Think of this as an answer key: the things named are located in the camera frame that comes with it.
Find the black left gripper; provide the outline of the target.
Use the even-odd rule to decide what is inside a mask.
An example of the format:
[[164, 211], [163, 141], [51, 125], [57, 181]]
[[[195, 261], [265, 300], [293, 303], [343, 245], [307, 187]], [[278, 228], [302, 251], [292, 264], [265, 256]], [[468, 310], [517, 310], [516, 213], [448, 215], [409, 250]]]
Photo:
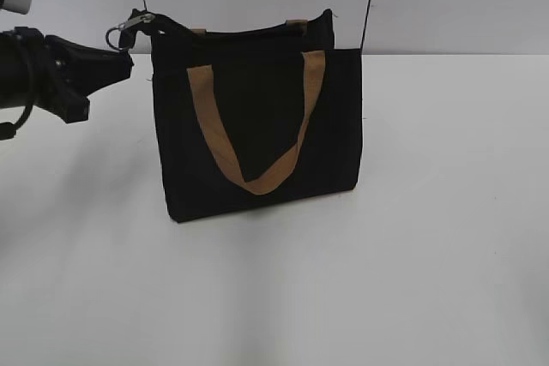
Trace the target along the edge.
[[65, 123], [88, 120], [89, 96], [130, 78], [133, 61], [126, 52], [95, 49], [45, 37], [40, 107]]

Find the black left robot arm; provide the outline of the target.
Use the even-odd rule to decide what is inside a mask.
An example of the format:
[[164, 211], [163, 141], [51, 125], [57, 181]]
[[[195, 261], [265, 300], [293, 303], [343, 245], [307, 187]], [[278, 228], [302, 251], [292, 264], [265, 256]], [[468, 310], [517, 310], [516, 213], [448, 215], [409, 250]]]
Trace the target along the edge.
[[88, 97], [130, 78], [126, 52], [95, 49], [31, 27], [1, 33], [1, 107], [21, 107], [14, 122], [1, 123], [1, 139], [10, 140], [38, 107], [67, 124], [88, 120]]

